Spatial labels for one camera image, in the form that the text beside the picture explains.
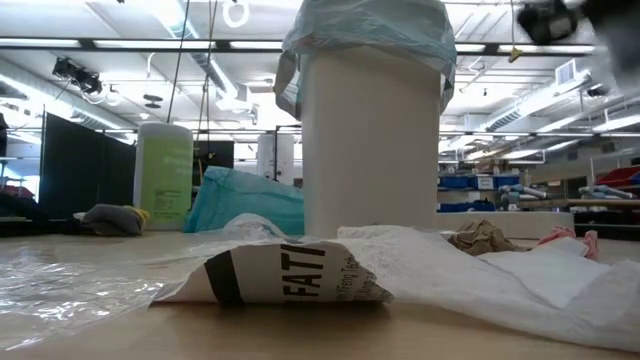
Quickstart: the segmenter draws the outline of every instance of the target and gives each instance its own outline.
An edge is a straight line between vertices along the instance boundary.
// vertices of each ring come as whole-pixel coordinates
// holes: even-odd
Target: pink fabric
[[[538,241],[538,246],[552,242],[554,240],[562,239],[565,237],[576,238],[576,232],[573,229],[558,226],[554,228],[549,235]],[[589,250],[584,256],[587,259],[597,261],[600,256],[600,249],[598,247],[598,233],[596,231],[589,231],[585,234],[582,242],[587,245]]]

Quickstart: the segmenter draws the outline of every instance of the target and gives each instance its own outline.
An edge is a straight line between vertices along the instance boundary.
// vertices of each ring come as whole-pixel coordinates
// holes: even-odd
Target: table surface
[[[535,242],[518,241],[521,245]],[[601,241],[602,261],[640,243]],[[3,360],[638,359],[530,336],[436,307],[162,304],[3,353]]]

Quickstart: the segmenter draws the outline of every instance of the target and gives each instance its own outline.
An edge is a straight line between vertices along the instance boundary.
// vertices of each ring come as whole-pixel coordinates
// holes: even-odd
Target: black stripe
[[[221,304],[244,304],[240,295],[238,279],[233,268],[231,251],[225,251],[209,259],[204,268],[209,277],[211,290]]]

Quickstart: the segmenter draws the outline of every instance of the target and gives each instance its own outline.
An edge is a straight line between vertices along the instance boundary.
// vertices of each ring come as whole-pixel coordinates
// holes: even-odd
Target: light blue trash bag
[[[293,85],[296,79],[291,67],[300,71],[300,60],[294,54],[363,45],[440,72],[445,79],[440,109],[446,109],[453,97],[457,52],[447,9],[440,0],[304,0],[283,42],[285,53],[276,75],[281,89],[276,86],[278,106],[300,119],[303,96],[297,94],[292,103],[292,96],[284,93],[285,89],[304,88],[299,82]],[[300,75],[300,81],[304,81],[304,71]]]
[[[228,168],[210,166],[204,174],[184,232],[222,229],[242,214],[256,214],[287,235],[304,235],[302,191]]]

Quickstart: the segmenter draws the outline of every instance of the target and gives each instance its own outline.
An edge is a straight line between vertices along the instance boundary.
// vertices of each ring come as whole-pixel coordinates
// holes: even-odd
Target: brown crumpled paper
[[[502,230],[487,220],[466,223],[448,241],[471,256],[491,252],[528,250],[507,240]]]

